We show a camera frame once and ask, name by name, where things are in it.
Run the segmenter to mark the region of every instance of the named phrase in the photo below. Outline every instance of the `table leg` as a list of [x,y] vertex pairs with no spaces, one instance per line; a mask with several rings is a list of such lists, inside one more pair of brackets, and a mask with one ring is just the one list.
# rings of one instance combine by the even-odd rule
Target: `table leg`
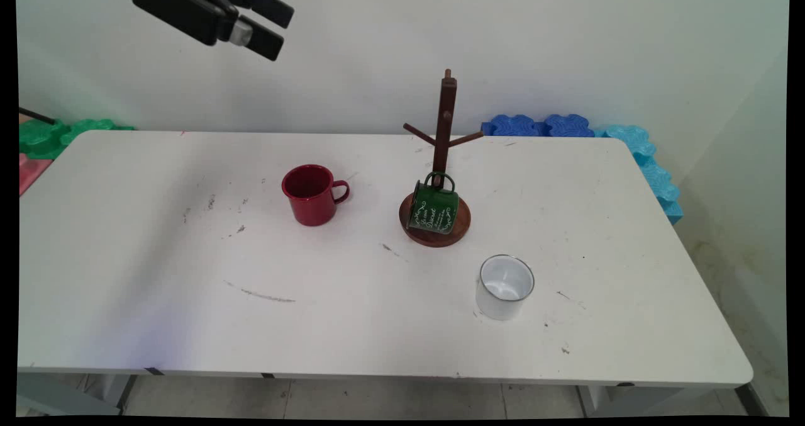
[[665,406],[692,400],[707,393],[706,388],[650,388],[635,386],[612,397],[606,386],[579,386],[587,417],[640,417]]
[[130,377],[104,378],[103,400],[98,400],[47,374],[17,373],[17,404],[48,415],[119,415],[117,404]]

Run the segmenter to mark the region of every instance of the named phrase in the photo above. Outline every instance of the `pink foam block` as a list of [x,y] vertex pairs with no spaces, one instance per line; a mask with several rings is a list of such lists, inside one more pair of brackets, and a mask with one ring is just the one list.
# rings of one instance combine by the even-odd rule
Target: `pink foam block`
[[25,154],[19,155],[19,195],[22,196],[37,177],[52,163],[52,160],[29,159]]

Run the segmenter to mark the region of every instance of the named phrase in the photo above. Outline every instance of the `black cable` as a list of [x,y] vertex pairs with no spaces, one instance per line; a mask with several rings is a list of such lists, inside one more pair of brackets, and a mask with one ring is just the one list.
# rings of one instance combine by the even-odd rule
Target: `black cable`
[[34,119],[41,120],[42,122],[47,122],[50,125],[55,123],[55,119],[53,119],[53,118],[49,118],[47,116],[43,116],[41,114],[34,113],[34,111],[31,111],[31,110],[25,110],[25,108],[22,108],[22,107],[19,108],[19,112],[20,112],[20,114],[23,114],[25,116],[30,116],[30,117],[32,117]]

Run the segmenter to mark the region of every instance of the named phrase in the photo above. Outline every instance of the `mug handle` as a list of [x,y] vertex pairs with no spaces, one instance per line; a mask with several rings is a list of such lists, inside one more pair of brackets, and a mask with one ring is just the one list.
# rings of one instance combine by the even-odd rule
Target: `mug handle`
[[451,185],[450,193],[455,191],[455,182],[452,180],[452,177],[447,176],[442,171],[431,171],[431,174],[425,176],[425,185],[428,185],[428,179],[431,179],[431,176],[433,176],[434,174],[437,174],[437,176],[446,177],[447,179],[450,179],[450,185]]
[[336,181],[336,182],[333,182],[333,188],[336,188],[336,187],[346,187],[347,188],[347,191],[345,191],[344,194],[342,194],[339,197],[339,199],[333,198],[333,201],[336,203],[336,205],[338,205],[339,203],[344,202],[344,200],[347,199],[348,196],[350,196],[350,185],[346,181]]

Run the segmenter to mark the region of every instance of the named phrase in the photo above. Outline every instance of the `white table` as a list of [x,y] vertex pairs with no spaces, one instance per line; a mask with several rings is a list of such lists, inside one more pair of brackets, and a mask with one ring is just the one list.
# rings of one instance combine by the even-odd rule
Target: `white table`
[[[443,249],[397,219],[431,160],[402,135],[81,135],[20,199],[18,371],[573,384],[596,415],[751,380],[622,142],[451,149],[472,226]],[[352,189],[317,228],[280,189],[304,163]],[[508,322],[475,305],[494,254],[535,272]]]

